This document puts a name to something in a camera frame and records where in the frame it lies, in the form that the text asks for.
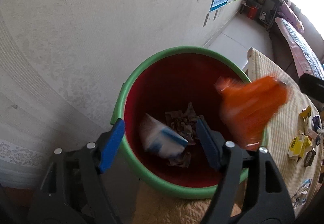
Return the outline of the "yellow brown snack wrapper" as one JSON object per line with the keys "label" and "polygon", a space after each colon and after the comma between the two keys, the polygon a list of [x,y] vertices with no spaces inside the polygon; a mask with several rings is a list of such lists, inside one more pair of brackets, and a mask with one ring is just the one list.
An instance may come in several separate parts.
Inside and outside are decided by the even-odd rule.
{"label": "yellow brown snack wrapper", "polygon": [[311,106],[308,105],[306,108],[302,109],[299,113],[299,118],[303,123],[307,123],[311,117]]}

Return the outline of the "blue foil snack wrapper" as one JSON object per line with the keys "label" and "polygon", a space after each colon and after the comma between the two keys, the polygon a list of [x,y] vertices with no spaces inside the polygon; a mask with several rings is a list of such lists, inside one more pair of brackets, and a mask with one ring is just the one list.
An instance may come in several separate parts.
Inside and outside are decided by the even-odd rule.
{"label": "blue foil snack wrapper", "polygon": [[322,128],[320,116],[312,117],[312,127],[313,130],[317,133],[317,135],[323,137],[323,128]]}

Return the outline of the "white pink paper scrap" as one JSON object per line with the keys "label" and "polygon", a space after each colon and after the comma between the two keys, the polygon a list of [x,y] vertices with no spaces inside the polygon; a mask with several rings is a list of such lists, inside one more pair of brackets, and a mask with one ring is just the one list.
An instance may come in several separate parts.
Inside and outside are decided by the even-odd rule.
{"label": "white pink paper scrap", "polygon": [[307,132],[306,132],[306,134],[312,140],[316,140],[317,139],[317,136],[318,136],[317,133],[313,129],[308,129]]}

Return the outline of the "light blue foil bag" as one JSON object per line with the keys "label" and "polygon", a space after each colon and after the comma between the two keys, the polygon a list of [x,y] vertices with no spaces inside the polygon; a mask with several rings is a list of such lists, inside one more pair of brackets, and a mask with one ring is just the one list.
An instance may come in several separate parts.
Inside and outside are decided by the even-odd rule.
{"label": "light blue foil bag", "polygon": [[291,198],[293,209],[296,209],[297,207],[302,206],[306,203],[306,197],[308,195],[311,183],[311,178],[306,179],[293,195],[293,197]]}

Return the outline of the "yellow paper packet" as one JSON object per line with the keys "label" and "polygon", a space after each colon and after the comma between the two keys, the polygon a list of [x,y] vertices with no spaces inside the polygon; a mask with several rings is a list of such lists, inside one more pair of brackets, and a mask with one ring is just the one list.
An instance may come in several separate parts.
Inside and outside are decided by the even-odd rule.
{"label": "yellow paper packet", "polygon": [[313,147],[312,141],[302,131],[292,139],[288,148],[288,157],[294,160],[297,164],[304,158],[304,155],[311,151]]}

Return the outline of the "orange plastic bag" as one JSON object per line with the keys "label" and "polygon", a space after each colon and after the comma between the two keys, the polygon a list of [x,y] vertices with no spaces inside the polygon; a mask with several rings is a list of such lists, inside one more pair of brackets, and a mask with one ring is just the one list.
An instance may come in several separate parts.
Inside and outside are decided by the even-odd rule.
{"label": "orange plastic bag", "polygon": [[289,86],[274,76],[264,76],[247,84],[220,78],[214,87],[221,98],[220,118],[233,142],[246,150],[257,150],[264,128],[287,102]]}

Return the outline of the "printed paper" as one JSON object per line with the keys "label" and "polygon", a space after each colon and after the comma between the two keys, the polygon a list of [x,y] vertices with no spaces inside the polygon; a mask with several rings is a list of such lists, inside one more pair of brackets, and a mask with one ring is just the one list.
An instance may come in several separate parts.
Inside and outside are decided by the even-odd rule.
{"label": "printed paper", "polygon": [[184,151],[169,158],[169,165],[172,167],[188,168],[192,161],[199,157],[201,143],[197,136],[196,124],[199,116],[196,115],[191,102],[187,106],[186,112],[176,110],[165,112],[166,124],[176,133],[188,141]]}

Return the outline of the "white blue box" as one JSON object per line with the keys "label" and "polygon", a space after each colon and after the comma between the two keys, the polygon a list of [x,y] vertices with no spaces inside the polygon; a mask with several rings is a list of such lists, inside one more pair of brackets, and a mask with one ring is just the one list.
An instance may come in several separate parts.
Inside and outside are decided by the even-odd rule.
{"label": "white blue box", "polygon": [[167,125],[146,114],[140,124],[139,136],[145,151],[156,153],[161,158],[180,155],[188,141]]}

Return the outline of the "brown dark snack packet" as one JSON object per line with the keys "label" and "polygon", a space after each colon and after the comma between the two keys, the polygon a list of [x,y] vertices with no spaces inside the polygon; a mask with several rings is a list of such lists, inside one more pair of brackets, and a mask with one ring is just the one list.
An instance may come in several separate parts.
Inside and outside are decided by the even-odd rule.
{"label": "brown dark snack packet", "polygon": [[310,167],[314,161],[314,157],[316,155],[316,150],[315,148],[313,147],[311,149],[311,151],[309,151],[307,154],[306,154],[306,157],[304,159],[304,167]]}

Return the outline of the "green red trash bin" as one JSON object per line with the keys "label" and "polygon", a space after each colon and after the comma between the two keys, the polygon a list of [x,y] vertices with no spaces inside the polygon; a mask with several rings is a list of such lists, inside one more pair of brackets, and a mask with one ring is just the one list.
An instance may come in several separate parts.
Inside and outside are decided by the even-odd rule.
{"label": "green red trash bin", "polygon": [[[212,168],[195,134],[198,117],[224,138],[232,138],[219,114],[219,79],[247,83],[248,76],[217,52],[195,46],[163,50],[142,62],[123,83],[112,121],[125,122],[121,151],[135,175],[166,195],[210,198],[220,174]],[[152,117],[188,141],[177,158],[164,159],[144,148],[144,119]]]}

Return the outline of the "bed with plaid quilt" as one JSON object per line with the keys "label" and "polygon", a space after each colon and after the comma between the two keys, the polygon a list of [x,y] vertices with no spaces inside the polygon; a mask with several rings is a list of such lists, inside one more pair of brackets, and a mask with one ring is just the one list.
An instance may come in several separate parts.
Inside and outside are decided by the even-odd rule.
{"label": "bed with plaid quilt", "polygon": [[304,73],[323,79],[323,66],[304,37],[284,18],[275,18],[281,35],[288,43],[298,77]]}

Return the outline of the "beige checkered table cloth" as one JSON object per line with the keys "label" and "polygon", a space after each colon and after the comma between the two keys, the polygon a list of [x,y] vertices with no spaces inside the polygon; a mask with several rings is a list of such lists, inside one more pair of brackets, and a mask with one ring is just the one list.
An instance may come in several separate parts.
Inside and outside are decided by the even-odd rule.
{"label": "beige checkered table cloth", "polygon": [[275,161],[289,195],[293,196],[302,183],[312,179],[308,190],[306,203],[295,208],[295,215],[300,215],[310,204],[316,193],[316,186],[320,177],[323,161],[323,144],[316,146],[316,155],[309,167],[304,167],[304,162],[296,162],[288,157],[288,149],[293,140],[302,131],[303,126],[299,120],[299,113],[306,107],[311,107],[311,114],[319,112],[306,95],[301,93],[298,84],[278,65],[267,56],[251,47],[247,53],[248,77],[255,81],[264,76],[274,76],[288,85],[288,101],[272,117],[266,127],[267,148]]}

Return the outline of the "orange plush towel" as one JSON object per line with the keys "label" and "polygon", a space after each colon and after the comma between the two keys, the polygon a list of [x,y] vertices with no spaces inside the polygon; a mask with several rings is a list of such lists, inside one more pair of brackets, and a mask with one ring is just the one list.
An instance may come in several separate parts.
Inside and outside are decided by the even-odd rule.
{"label": "orange plush towel", "polygon": [[140,183],[133,223],[200,223],[211,199],[180,199],[164,195],[144,182]]}

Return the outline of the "purple pillow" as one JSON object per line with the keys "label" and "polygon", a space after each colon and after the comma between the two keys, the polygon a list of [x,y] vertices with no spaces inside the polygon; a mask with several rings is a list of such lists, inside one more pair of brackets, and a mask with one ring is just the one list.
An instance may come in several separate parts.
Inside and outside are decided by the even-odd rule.
{"label": "purple pillow", "polygon": [[280,13],[281,17],[288,21],[300,34],[304,33],[304,26],[302,22],[285,1],[282,2]]}

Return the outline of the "dark metal shelf table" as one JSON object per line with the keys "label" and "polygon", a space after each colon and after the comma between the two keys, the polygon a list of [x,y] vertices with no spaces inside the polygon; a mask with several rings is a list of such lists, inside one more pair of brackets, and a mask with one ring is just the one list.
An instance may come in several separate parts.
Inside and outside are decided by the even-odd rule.
{"label": "dark metal shelf table", "polygon": [[258,13],[254,21],[263,25],[269,31],[274,24],[277,12],[282,5],[280,0],[243,0],[239,13],[247,16],[251,7],[257,7]]}

